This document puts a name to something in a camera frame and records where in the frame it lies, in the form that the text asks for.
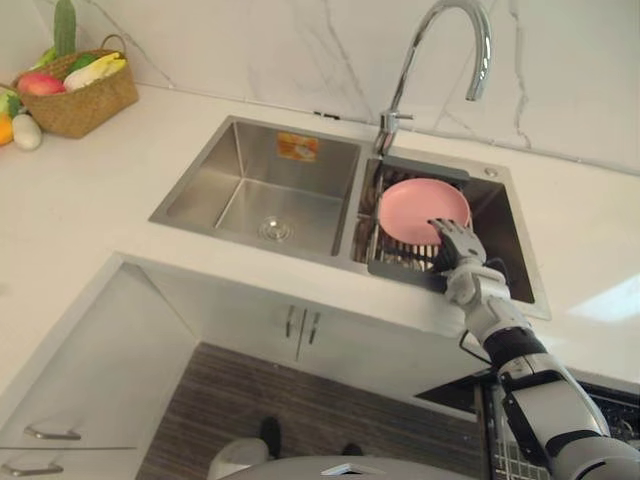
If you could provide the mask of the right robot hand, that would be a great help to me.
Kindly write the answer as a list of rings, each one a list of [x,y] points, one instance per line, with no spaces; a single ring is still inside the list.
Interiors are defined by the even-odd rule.
[[[435,272],[452,271],[464,263],[483,266],[486,251],[473,230],[456,221],[436,218],[428,221],[440,239],[437,255],[432,259]]]

